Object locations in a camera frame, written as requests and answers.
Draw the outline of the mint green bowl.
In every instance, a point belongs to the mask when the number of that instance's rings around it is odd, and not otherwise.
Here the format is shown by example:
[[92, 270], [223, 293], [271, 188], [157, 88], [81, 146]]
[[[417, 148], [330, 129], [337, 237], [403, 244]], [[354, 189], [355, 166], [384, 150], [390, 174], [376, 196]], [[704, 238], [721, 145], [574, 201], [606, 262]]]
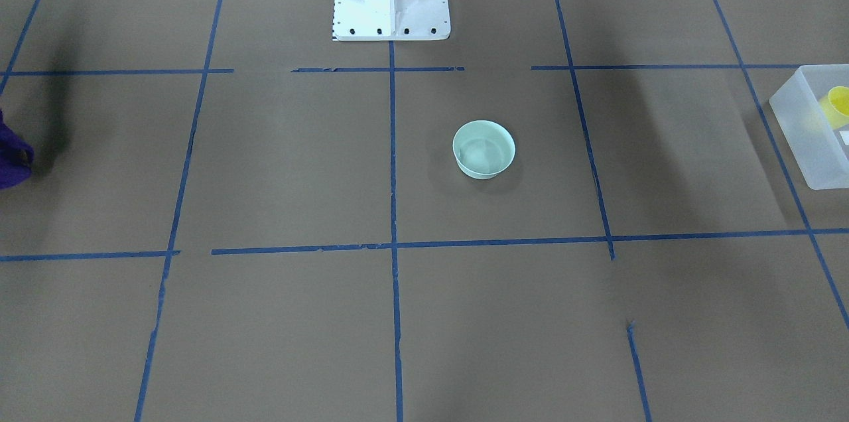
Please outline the mint green bowl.
[[516, 144], [500, 123], [479, 119], [465, 123], [455, 132], [452, 152], [461, 172], [472, 179], [487, 180], [512, 165]]

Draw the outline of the purple microfiber cloth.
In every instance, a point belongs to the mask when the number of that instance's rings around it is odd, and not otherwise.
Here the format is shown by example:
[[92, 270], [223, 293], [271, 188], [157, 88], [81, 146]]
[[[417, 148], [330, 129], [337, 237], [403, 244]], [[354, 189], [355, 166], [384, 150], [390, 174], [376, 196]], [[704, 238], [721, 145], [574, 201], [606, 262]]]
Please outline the purple microfiber cloth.
[[4, 122], [1, 111], [1, 189], [17, 186], [33, 175], [33, 148]]

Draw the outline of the yellow plastic cup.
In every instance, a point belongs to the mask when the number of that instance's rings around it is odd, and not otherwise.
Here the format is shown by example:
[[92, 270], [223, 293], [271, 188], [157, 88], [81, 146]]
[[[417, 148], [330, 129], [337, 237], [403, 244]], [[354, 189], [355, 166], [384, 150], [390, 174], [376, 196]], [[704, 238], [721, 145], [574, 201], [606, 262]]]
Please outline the yellow plastic cup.
[[848, 125], [848, 94], [847, 86], [836, 86], [818, 100], [822, 114], [833, 131]]

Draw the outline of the clear plastic storage box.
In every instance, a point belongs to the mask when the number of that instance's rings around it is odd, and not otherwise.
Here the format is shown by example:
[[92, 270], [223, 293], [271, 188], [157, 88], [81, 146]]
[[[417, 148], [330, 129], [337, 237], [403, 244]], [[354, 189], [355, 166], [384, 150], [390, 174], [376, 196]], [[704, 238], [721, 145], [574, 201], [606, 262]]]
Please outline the clear plastic storage box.
[[846, 63], [802, 65], [768, 100], [807, 186], [813, 190], [848, 186], [847, 147], [822, 114], [818, 100], [831, 88], [847, 86]]

